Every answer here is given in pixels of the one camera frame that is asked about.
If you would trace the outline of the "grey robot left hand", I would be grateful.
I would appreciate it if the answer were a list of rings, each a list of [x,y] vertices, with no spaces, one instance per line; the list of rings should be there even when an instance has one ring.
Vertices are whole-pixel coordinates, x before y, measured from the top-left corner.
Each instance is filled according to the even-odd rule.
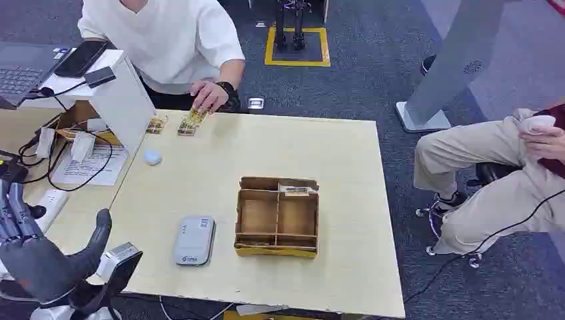
[[[1,262],[12,278],[40,303],[66,296],[95,273],[111,227],[110,211],[100,209],[88,244],[65,255],[36,223],[23,200],[22,184],[1,180]]]

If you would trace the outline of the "desk person's hand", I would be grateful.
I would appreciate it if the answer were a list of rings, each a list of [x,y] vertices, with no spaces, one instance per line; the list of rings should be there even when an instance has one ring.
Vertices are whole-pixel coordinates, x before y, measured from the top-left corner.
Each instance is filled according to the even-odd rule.
[[[199,114],[215,113],[229,99],[229,94],[220,85],[205,80],[193,83],[190,94],[194,97],[191,111]]]

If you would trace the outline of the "seated person's hand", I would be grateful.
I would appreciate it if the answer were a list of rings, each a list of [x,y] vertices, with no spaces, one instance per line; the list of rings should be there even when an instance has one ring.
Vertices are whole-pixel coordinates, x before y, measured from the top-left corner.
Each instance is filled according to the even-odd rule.
[[[553,159],[564,163],[564,130],[559,127],[541,126],[533,128],[535,135],[521,133],[526,150],[539,159]]]

